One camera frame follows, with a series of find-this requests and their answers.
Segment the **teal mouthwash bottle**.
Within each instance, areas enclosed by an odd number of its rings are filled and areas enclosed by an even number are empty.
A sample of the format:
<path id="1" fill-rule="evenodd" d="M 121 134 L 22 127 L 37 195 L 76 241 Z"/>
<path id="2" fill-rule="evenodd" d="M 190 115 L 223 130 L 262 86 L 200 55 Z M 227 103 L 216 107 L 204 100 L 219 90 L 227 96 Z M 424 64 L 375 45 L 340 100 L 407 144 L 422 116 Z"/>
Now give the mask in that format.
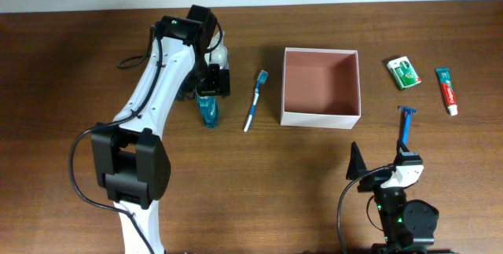
<path id="1" fill-rule="evenodd" d="M 196 96 L 197 105 L 207 128 L 214 128 L 218 123 L 218 105 L 214 96 Z"/>

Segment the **clear spray bottle purple liquid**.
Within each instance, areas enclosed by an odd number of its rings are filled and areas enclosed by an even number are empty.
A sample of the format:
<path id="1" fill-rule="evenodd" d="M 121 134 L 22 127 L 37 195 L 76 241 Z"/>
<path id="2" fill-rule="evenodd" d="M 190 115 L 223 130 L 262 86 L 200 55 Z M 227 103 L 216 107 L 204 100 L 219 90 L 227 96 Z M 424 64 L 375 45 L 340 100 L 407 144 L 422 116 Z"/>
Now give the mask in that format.
<path id="1" fill-rule="evenodd" d="M 221 69 L 229 69 L 228 50 L 224 45 L 225 32 L 222 33 L 222 41 L 218 44 L 220 34 L 216 34 L 210 43 L 210 48 L 216 46 L 216 49 L 204 56 L 208 64 L 218 64 Z"/>

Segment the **green soap box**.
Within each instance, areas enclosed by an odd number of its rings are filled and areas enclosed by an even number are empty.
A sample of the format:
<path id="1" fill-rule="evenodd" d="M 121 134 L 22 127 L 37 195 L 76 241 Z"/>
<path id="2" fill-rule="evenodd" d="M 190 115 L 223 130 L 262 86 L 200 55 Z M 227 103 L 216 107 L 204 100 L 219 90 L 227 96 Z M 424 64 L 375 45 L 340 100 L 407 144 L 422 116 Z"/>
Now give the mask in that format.
<path id="1" fill-rule="evenodd" d="M 421 79 L 408 57 L 399 57 L 389 61 L 387 69 L 390 71 L 400 90 L 405 90 L 421 83 Z"/>

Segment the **red green toothpaste tube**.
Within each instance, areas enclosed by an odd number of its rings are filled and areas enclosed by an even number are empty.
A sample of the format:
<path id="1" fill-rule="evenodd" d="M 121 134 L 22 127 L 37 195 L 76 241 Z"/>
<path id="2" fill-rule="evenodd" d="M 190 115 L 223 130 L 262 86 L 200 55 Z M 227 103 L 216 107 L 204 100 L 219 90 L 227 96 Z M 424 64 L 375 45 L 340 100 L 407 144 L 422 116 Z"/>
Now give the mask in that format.
<path id="1" fill-rule="evenodd" d="M 439 79 L 446 108 L 451 116 L 456 116 L 458 114 L 457 99 L 453 92 L 450 70 L 448 68 L 437 68 L 435 72 Z"/>

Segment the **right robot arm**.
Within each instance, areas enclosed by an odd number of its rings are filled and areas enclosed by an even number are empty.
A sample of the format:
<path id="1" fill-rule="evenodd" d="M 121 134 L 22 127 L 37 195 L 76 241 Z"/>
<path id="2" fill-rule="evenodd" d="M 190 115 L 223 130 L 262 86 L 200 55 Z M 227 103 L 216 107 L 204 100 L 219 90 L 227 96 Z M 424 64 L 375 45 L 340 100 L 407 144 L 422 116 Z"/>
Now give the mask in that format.
<path id="1" fill-rule="evenodd" d="M 371 171 L 357 143 L 351 143 L 348 186 L 357 184 L 359 193 L 373 193 L 385 239 L 383 244 L 373 244 L 371 253 L 426 253 L 434 244 L 438 209 L 422 200 L 406 199 L 406 189 L 418 182 L 423 170 L 420 155 L 400 140 L 394 161 Z"/>

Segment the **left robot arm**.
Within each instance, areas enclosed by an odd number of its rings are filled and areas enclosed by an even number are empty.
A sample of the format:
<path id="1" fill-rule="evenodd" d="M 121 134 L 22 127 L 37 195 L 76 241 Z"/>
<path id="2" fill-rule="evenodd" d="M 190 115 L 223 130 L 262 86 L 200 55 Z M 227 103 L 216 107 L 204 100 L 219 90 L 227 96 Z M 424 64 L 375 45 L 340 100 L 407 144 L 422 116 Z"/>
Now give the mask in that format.
<path id="1" fill-rule="evenodd" d="M 165 16 L 151 31 L 149 61 L 112 123 L 91 134 L 97 184 L 118 212 L 127 253 L 163 253 L 159 202 L 171 175 L 163 129 L 177 98 L 226 97 L 230 73 L 216 15 L 193 5 L 185 18 Z"/>

